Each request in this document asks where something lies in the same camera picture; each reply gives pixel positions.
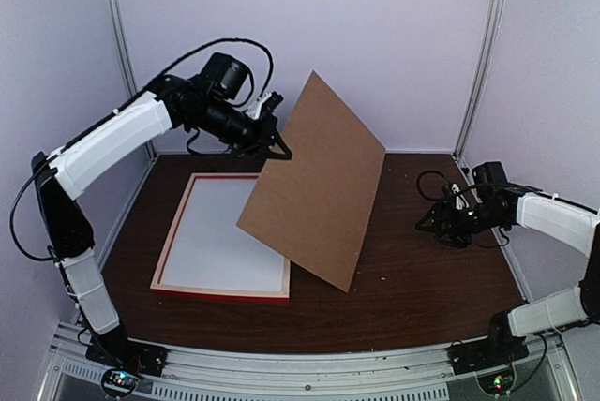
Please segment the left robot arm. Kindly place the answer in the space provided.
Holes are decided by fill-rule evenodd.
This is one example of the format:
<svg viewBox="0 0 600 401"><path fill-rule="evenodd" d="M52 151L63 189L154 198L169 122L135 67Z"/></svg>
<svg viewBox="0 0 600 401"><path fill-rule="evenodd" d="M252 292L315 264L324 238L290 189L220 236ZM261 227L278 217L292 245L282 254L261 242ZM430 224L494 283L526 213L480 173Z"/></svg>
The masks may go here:
<svg viewBox="0 0 600 401"><path fill-rule="evenodd" d="M32 162L37 200L57 265L88 322L99 353L115 367L129 365L135 348L119 318L95 258L94 233L79 197L104 172L152 139L183 127L207 132L238 156L289 160L275 108L281 94L261 95L240 111L226 82L201 75L155 77L134 101L79 138Z"/></svg>

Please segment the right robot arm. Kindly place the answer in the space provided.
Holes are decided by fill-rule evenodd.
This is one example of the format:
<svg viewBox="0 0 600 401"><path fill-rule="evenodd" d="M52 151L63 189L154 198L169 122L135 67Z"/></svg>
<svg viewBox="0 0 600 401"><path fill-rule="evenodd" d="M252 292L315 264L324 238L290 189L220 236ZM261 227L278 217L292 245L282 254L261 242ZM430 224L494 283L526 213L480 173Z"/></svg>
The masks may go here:
<svg viewBox="0 0 600 401"><path fill-rule="evenodd" d="M480 354L501 364L524 337L599 321L599 213L556 194L512 183L478 183L477 202L465 190L449 189L432 199L416 229L435 241L465 248L488 230L515 230L515 258L535 299L495 315Z"/></svg>

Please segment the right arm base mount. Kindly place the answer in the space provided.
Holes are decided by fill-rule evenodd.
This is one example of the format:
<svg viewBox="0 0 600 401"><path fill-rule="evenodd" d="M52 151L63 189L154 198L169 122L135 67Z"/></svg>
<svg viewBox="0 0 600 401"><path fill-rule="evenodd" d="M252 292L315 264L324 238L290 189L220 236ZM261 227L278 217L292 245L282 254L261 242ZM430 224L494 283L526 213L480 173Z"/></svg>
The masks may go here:
<svg viewBox="0 0 600 401"><path fill-rule="evenodd" d="M485 338L458 343L448 349L455 375L507 365L528 356L525 338L513 336L508 320L503 316L495 316L490 321Z"/></svg>

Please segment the brown backing board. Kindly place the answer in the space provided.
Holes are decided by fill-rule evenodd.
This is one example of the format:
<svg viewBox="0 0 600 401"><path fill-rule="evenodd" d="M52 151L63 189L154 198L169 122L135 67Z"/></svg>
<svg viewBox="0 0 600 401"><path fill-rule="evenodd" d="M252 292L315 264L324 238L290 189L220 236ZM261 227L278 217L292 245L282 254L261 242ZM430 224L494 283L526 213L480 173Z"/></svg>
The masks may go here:
<svg viewBox="0 0 600 401"><path fill-rule="evenodd" d="M281 136L292 159L265 162L237 225L347 292L385 148L316 72L310 73Z"/></svg>

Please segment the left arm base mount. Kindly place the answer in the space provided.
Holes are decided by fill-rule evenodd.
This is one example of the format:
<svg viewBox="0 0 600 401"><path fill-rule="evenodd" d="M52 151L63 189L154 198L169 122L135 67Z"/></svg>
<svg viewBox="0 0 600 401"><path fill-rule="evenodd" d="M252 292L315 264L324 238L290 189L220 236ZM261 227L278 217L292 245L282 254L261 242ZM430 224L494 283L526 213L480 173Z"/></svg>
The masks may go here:
<svg viewBox="0 0 600 401"><path fill-rule="evenodd" d="M131 340L124 324L106 334L91 331L85 357L99 364L123 369L134 375L160 377L165 367L168 350Z"/></svg>

